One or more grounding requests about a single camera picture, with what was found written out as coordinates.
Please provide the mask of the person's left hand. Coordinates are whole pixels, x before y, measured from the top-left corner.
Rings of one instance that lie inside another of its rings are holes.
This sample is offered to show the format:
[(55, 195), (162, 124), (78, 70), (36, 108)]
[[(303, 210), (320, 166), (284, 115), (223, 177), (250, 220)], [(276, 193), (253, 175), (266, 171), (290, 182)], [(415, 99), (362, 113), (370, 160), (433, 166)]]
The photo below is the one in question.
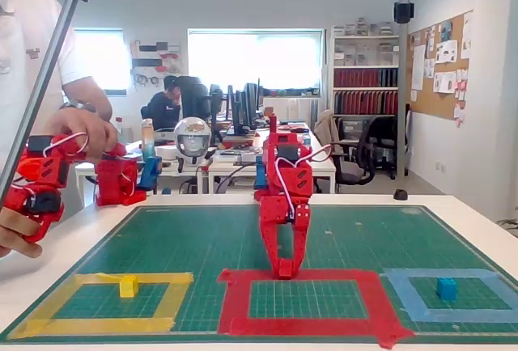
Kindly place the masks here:
[(87, 161), (96, 163), (101, 160), (105, 152), (110, 152), (117, 144), (117, 130), (115, 127), (96, 113), (78, 108), (63, 108), (55, 112), (43, 127), (44, 135), (58, 135), (65, 133), (85, 133), (75, 138), (79, 147), (85, 147)]

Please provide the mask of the person's right hand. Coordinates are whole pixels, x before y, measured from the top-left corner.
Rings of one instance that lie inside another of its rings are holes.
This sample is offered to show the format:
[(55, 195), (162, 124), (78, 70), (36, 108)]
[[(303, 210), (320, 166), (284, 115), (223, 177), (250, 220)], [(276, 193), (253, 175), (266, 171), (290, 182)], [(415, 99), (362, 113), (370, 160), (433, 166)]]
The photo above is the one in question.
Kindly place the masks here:
[(32, 236), (39, 230), (40, 225), (11, 209), (1, 210), (1, 257), (10, 252), (18, 252), (28, 258), (37, 258), (42, 253), (42, 247), (37, 243), (29, 243), (24, 237)]

